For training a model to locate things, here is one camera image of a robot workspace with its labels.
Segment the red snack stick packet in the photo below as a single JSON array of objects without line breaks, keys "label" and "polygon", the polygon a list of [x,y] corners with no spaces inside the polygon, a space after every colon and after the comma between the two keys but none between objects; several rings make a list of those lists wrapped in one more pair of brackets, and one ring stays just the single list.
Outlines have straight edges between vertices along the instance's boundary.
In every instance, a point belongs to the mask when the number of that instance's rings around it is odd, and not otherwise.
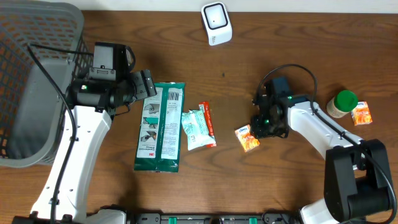
[{"label": "red snack stick packet", "polygon": [[204,114],[204,118],[205,118],[206,125],[208,128],[208,137],[205,138],[206,147],[215,147],[216,140],[215,140],[215,135],[214,135],[214,130],[213,130],[213,124],[211,121],[209,102],[207,102],[207,101],[201,102],[199,104],[199,108]]}]

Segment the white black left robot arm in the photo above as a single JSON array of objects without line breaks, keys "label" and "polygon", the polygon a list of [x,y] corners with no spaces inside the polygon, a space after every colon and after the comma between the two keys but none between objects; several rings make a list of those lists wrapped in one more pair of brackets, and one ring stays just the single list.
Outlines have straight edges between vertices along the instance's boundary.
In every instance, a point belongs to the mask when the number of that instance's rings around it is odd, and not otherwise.
[{"label": "white black left robot arm", "polygon": [[101,144],[120,106],[157,94],[149,70],[135,72],[136,56],[128,45],[96,42],[93,64],[75,77],[65,92],[36,56],[32,59],[54,87],[65,107],[65,123],[45,187],[22,223],[130,223],[118,205],[87,213],[87,195]]}]

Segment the green white 3M package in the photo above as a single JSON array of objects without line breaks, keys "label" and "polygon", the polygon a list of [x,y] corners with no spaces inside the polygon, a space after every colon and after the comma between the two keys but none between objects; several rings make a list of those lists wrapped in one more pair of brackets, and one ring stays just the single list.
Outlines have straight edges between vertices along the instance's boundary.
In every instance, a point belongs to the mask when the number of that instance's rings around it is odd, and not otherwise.
[{"label": "green white 3M package", "polygon": [[134,160],[135,171],[178,172],[184,83],[156,83],[144,100]]}]

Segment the white teal wipes packet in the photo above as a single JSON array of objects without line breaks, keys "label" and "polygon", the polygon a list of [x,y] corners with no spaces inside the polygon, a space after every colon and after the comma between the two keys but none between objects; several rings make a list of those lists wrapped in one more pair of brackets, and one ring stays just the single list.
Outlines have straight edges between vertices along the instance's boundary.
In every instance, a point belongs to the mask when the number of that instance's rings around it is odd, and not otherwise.
[{"label": "white teal wipes packet", "polygon": [[216,142],[215,138],[210,136],[202,110],[190,110],[188,113],[182,113],[182,127],[187,135],[189,151]]}]

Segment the green lid cream jar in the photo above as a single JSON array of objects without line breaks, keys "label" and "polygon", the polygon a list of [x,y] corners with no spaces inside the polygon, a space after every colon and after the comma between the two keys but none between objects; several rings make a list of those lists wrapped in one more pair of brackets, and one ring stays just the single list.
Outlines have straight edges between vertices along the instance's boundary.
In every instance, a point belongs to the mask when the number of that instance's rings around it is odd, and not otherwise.
[{"label": "green lid cream jar", "polygon": [[327,113],[333,118],[342,118],[358,104],[358,97],[349,90],[343,90],[334,96],[326,105]]}]

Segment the orange small box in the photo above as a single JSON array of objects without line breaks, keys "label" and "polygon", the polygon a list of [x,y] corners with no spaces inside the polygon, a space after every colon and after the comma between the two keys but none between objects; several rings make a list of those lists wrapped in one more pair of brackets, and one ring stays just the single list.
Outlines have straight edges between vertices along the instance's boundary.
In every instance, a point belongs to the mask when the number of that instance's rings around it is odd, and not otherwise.
[{"label": "orange small box", "polygon": [[235,135],[243,147],[244,152],[249,152],[260,146],[260,142],[251,134],[251,126],[249,124],[242,128],[236,129]]},{"label": "orange small box", "polygon": [[351,111],[351,117],[355,126],[371,124],[373,119],[366,101],[359,101],[357,106]]}]

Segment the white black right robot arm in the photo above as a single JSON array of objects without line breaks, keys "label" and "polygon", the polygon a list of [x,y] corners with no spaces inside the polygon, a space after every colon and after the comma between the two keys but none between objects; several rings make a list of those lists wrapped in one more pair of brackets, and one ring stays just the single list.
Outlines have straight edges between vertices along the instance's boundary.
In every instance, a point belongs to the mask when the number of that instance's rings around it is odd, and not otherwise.
[{"label": "white black right robot arm", "polygon": [[300,209],[301,223],[361,223],[368,215],[397,213],[385,145],[363,140],[328,117],[310,98],[295,95],[284,77],[261,82],[253,100],[255,138],[301,134],[324,158],[323,198]]}]

